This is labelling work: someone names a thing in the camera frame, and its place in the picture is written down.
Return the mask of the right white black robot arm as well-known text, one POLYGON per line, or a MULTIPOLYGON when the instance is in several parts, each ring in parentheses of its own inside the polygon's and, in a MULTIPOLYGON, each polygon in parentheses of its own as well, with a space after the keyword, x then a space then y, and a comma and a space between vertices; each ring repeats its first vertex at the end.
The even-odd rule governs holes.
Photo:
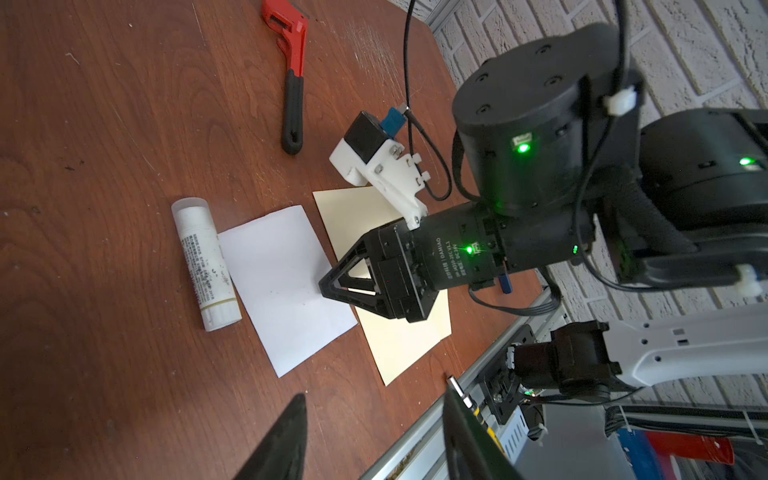
POLYGON ((644 76, 623 25, 594 23, 485 61, 458 89, 452 175, 463 204, 364 234, 321 294, 425 320, 454 287, 609 248, 611 288, 657 293, 767 279, 767 113, 698 108, 640 122, 644 76))

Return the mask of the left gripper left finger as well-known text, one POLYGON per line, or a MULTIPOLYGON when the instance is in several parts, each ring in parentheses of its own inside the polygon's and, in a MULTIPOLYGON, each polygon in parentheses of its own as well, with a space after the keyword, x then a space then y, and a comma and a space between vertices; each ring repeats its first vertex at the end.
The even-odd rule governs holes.
POLYGON ((302 479, 307 440, 306 396, 298 393, 291 399, 234 478, 236 480, 302 479))

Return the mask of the white letter with blue border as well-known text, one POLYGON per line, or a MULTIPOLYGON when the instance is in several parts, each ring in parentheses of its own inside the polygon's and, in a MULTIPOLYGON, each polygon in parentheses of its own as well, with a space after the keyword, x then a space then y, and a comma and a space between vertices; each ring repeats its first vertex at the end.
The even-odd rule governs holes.
POLYGON ((235 287, 277 376, 357 325, 351 308, 321 295, 330 262, 302 206, 219 235, 235 287))

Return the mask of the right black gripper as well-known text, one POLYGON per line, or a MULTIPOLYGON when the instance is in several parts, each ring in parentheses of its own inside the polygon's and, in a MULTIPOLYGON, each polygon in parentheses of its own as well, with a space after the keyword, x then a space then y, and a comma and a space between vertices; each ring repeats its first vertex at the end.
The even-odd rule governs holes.
POLYGON ((414 230, 393 221, 358 239, 320 280, 320 292, 384 318, 425 320, 441 291, 486 288, 507 272, 509 226, 475 203, 429 215, 414 230), (358 265, 363 276, 352 274, 358 265))

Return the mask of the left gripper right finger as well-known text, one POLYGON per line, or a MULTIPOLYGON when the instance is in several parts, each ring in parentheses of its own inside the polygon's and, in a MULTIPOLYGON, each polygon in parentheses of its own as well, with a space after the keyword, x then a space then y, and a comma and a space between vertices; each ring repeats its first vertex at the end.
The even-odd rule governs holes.
POLYGON ((523 480, 450 386, 443 395, 442 419, 450 479, 523 480))

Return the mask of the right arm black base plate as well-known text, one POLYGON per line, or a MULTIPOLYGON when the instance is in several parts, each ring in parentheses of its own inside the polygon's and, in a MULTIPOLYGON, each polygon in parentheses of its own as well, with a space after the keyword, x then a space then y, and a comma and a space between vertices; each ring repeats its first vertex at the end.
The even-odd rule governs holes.
POLYGON ((513 332, 505 332, 489 349, 490 356, 477 376, 485 404, 499 425, 508 422, 524 397, 520 390, 521 381, 509 366, 508 351, 535 342, 529 325, 520 325, 513 332))

